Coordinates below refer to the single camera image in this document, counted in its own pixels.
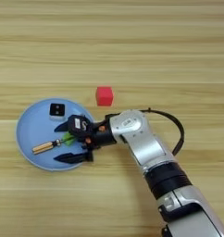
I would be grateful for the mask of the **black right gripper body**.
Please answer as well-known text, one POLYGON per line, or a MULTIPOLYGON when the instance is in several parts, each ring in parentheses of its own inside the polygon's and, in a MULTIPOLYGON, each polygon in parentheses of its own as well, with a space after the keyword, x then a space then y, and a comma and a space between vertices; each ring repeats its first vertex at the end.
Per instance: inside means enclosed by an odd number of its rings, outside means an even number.
POLYGON ((112 134, 108 119, 101 122, 90 123, 83 137, 83 142, 88 149, 99 149, 103 146, 112 145, 116 140, 112 134))

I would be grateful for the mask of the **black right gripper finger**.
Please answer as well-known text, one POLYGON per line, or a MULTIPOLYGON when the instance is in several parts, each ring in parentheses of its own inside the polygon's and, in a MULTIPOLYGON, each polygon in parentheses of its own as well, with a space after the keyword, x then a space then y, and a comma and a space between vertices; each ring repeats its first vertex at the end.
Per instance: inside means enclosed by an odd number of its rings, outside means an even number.
POLYGON ((65 146, 54 160, 66 164, 93 162, 93 149, 84 145, 65 146))
POLYGON ((68 131, 68 123, 67 122, 64 122, 64 123, 58 125, 54 129, 54 132, 63 132, 63 131, 68 131))

